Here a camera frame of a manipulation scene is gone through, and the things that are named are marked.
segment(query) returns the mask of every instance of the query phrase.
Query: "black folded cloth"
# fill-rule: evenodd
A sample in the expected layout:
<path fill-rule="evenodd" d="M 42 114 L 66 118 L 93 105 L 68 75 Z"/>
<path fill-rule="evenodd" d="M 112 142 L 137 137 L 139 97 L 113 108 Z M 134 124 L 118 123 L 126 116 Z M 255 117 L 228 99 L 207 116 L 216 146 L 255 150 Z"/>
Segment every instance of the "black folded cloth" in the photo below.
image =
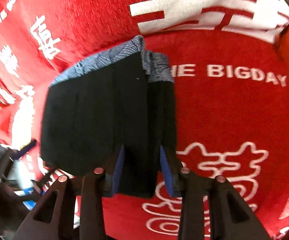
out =
<path fill-rule="evenodd" d="M 118 192 L 152 197 L 160 145 L 175 152 L 173 83 L 167 57 L 145 51 L 142 36 L 76 63 L 49 87 L 41 158 L 84 176 L 123 144 Z"/>

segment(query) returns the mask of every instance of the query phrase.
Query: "red fabric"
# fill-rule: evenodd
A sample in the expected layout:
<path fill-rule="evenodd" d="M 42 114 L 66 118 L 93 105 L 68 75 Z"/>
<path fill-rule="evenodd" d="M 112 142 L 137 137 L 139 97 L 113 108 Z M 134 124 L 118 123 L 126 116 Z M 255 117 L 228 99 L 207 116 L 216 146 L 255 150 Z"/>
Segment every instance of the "red fabric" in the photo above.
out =
<path fill-rule="evenodd" d="M 0 109 L 0 136 L 17 147 L 39 140 L 51 81 L 143 34 L 147 49 L 168 55 L 175 76 L 179 158 L 199 175 L 226 176 L 278 234 L 289 226 L 279 219 L 289 197 L 289 70 L 272 43 L 289 9 L 282 0 L 227 1 L 0 0 L 0 83 L 15 101 Z M 38 35 L 54 42 L 51 54 L 38 49 Z M 46 172 L 39 147 L 30 155 L 22 161 L 38 179 Z M 103 199 L 107 234 L 118 240 L 175 239 L 180 208 L 161 179 L 151 200 Z M 206 236 L 208 217 L 206 206 Z"/>

